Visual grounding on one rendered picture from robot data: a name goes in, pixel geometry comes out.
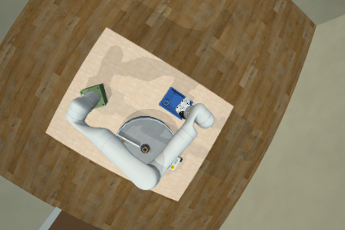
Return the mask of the grey round turning table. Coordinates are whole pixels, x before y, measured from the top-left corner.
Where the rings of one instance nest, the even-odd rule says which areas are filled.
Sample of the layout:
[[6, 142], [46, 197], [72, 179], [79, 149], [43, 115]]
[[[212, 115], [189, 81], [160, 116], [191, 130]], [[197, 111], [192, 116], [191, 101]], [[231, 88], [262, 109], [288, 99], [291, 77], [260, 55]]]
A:
[[[124, 144], [131, 154], [148, 164], [164, 149], [173, 132], [163, 121], [154, 117], [138, 116], [131, 120], [120, 127], [116, 136], [125, 140]], [[144, 146], [147, 152], [142, 151]]]

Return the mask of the blue rectangular crate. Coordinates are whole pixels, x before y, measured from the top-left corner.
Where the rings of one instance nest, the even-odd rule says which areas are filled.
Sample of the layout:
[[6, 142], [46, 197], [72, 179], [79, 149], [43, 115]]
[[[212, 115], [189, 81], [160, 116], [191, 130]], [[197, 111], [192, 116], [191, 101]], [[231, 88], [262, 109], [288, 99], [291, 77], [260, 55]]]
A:
[[168, 89], [168, 92], [165, 94], [162, 101], [160, 101], [159, 105], [163, 107], [165, 110], [175, 115], [178, 119], [182, 120], [182, 117], [180, 117], [179, 114], [175, 112], [175, 109], [185, 97], [186, 96], [184, 96], [183, 94], [175, 90], [173, 87], [171, 87]]

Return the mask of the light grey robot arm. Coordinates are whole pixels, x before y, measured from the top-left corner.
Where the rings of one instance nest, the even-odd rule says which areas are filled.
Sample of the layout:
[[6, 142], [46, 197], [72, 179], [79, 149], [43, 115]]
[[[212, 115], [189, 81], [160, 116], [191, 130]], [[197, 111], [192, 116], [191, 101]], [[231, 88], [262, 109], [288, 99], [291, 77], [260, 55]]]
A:
[[98, 105], [100, 97], [94, 91], [83, 93], [82, 96], [84, 97], [74, 98], [71, 101], [65, 114], [66, 120], [142, 190], [153, 189], [173, 161], [197, 137], [194, 122], [201, 128], [210, 128], [215, 122], [214, 115], [204, 104], [197, 103], [190, 107], [184, 124], [160, 154], [147, 165], [131, 154], [123, 141], [111, 130], [90, 127], [85, 122], [87, 115], [95, 108], [95, 104]]

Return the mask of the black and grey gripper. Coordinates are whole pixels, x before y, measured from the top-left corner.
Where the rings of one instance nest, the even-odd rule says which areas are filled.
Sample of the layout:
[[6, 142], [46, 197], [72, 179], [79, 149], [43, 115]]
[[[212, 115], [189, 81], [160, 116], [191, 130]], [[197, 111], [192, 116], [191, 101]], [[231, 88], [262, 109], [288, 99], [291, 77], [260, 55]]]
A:
[[192, 107], [193, 105], [190, 105], [190, 98], [189, 97], [185, 97], [180, 103], [179, 105], [176, 107], [175, 112], [179, 114], [180, 117], [182, 117], [183, 119], [187, 118], [187, 111], [190, 107]]

